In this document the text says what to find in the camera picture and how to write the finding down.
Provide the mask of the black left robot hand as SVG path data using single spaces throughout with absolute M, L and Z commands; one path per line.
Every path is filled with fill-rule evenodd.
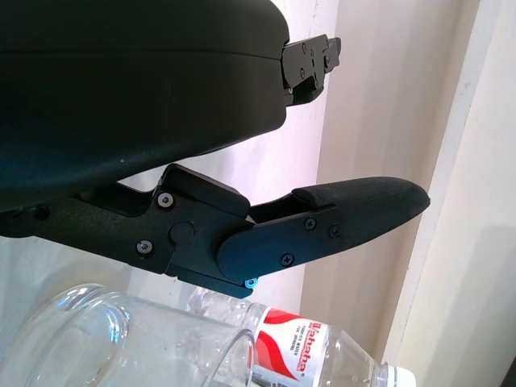
M 2 235 L 245 298 L 258 277 L 400 227 L 430 205 L 404 179 L 252 206 L 181 165 L 280 128 L 340 50 L 292 42 L 270 1 L 2 2 Z

